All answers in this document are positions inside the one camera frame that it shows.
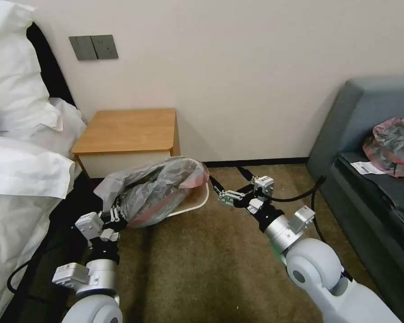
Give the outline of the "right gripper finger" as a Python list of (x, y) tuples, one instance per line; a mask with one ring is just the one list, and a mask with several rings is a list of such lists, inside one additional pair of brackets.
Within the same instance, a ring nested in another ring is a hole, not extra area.
[(233, 190), (225, 190), (223, 186), (213, 177), (210, 177), (210, 182), (214, 191), (218, 196), (218, 200), (222, 203), (230, 206), (234, 206), (235, 201), (242, 201), (245, 194), (242, 192), (236, 192)]
[(241, 166), (238, 166), (237, 169), (240, 172), (240, 174), (246, 179), (246, 181), (248, 181), (251, 184), (255, 183), (256, 177), (253, 175), (251, 171)]

